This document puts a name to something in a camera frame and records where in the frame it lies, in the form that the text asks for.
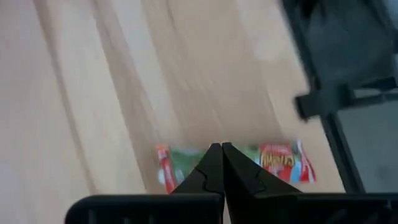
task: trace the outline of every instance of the food package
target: food package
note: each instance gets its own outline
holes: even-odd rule
[[[316,181],[315,172],[300,141],[287,144],[235,144],[245,156],[287,183]],[[206,151],[166,145],[156,147],[159,158],[159,182],[171,193],[191,173]]]

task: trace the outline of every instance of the wood grain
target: wood grain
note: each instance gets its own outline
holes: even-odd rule
[[[343,186],[276,0],[0,0],[2,223],[90,194],[162,193],[154,145],[301,139]]]

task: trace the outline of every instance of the light wood floor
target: light wood floor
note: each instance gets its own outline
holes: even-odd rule
[[[301,139],[341,179],[276,0],[0,0],[0,222],[91,194],[162,193],[154,145]]]

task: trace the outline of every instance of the black plastic part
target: black plastic part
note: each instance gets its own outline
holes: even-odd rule
[[[68,211],[66,224],[220,223],[219,194],[101,195],[81,199]]]
[[[172,192],[208,193],[224,195],[223,149],[214,143],[191,174]]]
[[[397,86],[396,30],[379,0],[282,0],[282,5],[311,88],[310,96],[296,99],[297,111],[303,119],[320,115],[346,191],[364,192],[337,111],[397,97],[387,93],[357,99],[338,91],[341,86],[381,91]]]
[[[224,187],[231,223],[268,222],[267,207],[257,207],[257,195],[300,191],[258,166],[230,142],[223,143]]]
[[[326,116],[353,104],[352,94],[347,87],[323,88],[295,99],[297,111],[302,119],[312,116]]]
[[[65,223],[222,223],[220,181],[208,184],[220,173],[233,224],[398,223],[397,194],[303,194],[253,163],[231,143],[224,143],[222,150],[219,144],[212,145],[198,168],[200,172],[194,171],[189,181],[199,181],[186,185],[183,192],[87,197],[69,209]],[[206,188],[218,193],[208,193]]]

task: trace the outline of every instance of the snack bag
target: snack bag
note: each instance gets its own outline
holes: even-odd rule
[[[251,144],[233,146],[271,174],[288,183],[314,182],[315,173],[300,141],[292,144]],[[205,150],[156,147],[160,162],[159,182],[171,193],[191,173]]]
[[[292,144],[233,145],[257,165],[285,182],[312,183],[316,181],[313,167],[300,141]]]
[[[206,154],[206,150],[176,149],[165,145],[158,145],[156,149],[160,162],[158,179],[166,186],[167,193],[181,184]]]

